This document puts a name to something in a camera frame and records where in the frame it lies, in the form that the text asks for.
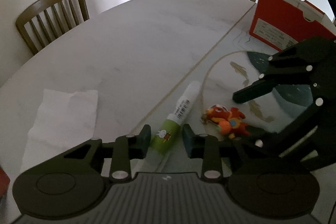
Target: red object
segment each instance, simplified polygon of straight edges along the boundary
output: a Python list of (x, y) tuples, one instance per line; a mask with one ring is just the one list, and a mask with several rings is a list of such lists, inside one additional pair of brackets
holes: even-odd
[(220, 127), (219, 132), (223, 135), (232, 133), (234, 135), (250, 135), (245, 129), (248, 124), (242, 122), (242, 119), (245, 119), (245, 115), (236, 107), (232, 107), (228, 111), (221, 105), (214, 105), (207, 109), (205, 119), (218, 124)]
[(7, 191), (10, 181), (11, 180), (6, 173), (0, 168), (0, 197), (2, 197)]
[[(317, 12), (322, 15), (324, 14), (311, 3), (307, 1), (304, 2), (310, 7), (313, 7)], [(298, 42), (313, 36), (321, 36), (327, 39), (335, 39), (336, 37), (320, 22), (316, 20), (309, 22), (306, 20), (302, 10), (285, 0), (258, 0), (256, 12), (250, 28), (250, 35), (258, 38), (278, 51), (281, 51), (282, 49), (254, 33), (258, 19), (276, 27)]]

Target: marble table top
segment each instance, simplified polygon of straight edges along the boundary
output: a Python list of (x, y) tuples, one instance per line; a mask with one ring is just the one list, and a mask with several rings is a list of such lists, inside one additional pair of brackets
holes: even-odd
[[(0, 222), (20, 215), (11, 187), (43, 89), (98, 90), (94, 137), (103, 142), (138, 134), (144, 124), (155, 132), (186, 86), (203, 82), (223, 56), (276, 53), (248, 34), (255, 8), (248, 0), (131, 0), (80, 24), (30, 59), (0, 88), (0, 165), (11, 179)], [(203, 107), (208, 105), (198, 99), (187, 120), (197, 134), (206, 130), (199, 119)], [(282, 115), (284, 126), (292, 117)], [(177, 142), (173, 149), (180, 148)], [(183, 160), (169, 161), (174, 164), (168, 162), (164, 172), (188, 171)], [(190, 161), (197, 171), (199, 160)]]

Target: stuffed toy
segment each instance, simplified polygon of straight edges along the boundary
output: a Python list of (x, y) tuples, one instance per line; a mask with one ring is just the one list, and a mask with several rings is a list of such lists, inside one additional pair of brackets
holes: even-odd
[(204, 123), (209, 121), (217, 124), (219, 133), (228, 136), (230, 139), (241, 135), (250, 135), (245, 129), (248, 124), (242, 122), (242, 119), (245, 119), (245, 115), (239, 111), (238, 108), (232, 107), (228, 110), (222, 105), (214, 105), (210, 107), (202, 116), (202, 121)]

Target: red box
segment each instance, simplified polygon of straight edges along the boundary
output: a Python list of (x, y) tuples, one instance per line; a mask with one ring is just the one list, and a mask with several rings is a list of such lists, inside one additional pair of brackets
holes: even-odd
[(250, 35), (281, 51), (313, 36), (335, 39), (336, 27), (306, 0), (258, 0)]
[(0, 198), (5, 194), (10, 183), (9, 177), (6, 173), (0, 168)]

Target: white paper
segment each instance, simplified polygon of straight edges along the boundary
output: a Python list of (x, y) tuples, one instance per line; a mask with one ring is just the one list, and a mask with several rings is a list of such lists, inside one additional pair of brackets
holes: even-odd
[(21, 172), (92, 138), (98, 91), (43, 91), (22, 159)]

